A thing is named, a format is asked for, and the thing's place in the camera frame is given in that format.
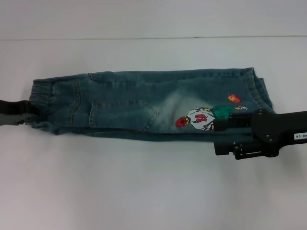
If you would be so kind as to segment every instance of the faded denim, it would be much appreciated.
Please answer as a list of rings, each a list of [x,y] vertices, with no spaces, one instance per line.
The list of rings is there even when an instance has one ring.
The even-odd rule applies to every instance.
[[[35,80],[40,116],[27,120],[53,134],[141,140],[232,141],[248,128],[215,132],[213,120],[259,108],[273,112],[263,79],[248,69],[129,71]]]

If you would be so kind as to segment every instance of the label sticker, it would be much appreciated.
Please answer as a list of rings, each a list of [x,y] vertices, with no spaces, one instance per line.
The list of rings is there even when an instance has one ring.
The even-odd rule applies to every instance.
[[[307,133],[295,133],[294,140],[307,139]]]

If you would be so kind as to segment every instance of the black clamp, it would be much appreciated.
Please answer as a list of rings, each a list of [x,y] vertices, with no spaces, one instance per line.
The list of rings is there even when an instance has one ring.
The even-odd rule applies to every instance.
[[[29,101],[6,102],[0,100],[0,126],[18,126],[29,117],[36,117],[38,110]]]
[[[229,119],[214,120],[214,130],[250,127],[252,141],[214,143],[216,155],[233,152],[237,160],[266,156],[276,157],[286,145],[307,143],[307,112],[269,113],[265,109],[254,113],[231,114]]]

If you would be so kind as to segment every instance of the embroidered patch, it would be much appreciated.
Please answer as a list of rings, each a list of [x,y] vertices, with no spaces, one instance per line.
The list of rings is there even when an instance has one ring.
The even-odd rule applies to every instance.
[[[233,102],[233,103],[240,103],[241,102],[241,98],[239,98],[239,96],[237,96],[235,94],[229,95],[228,100]]]
[[[194,128],[200,130],[213,130],[214,119],[228,119],[229,115],[236,110],[247,110],[245,106],[232,107],[228,105],[216,106],[212,109],[197,108],[188,112],[176,121],[177,127],[184,127],[191,124]]]

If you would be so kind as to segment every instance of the back pocket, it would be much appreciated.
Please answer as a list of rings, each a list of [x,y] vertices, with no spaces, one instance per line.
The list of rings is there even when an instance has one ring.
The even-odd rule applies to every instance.
[[[158,112],[145,101],[93,102],[91,128],[116,128],[148,131]]]

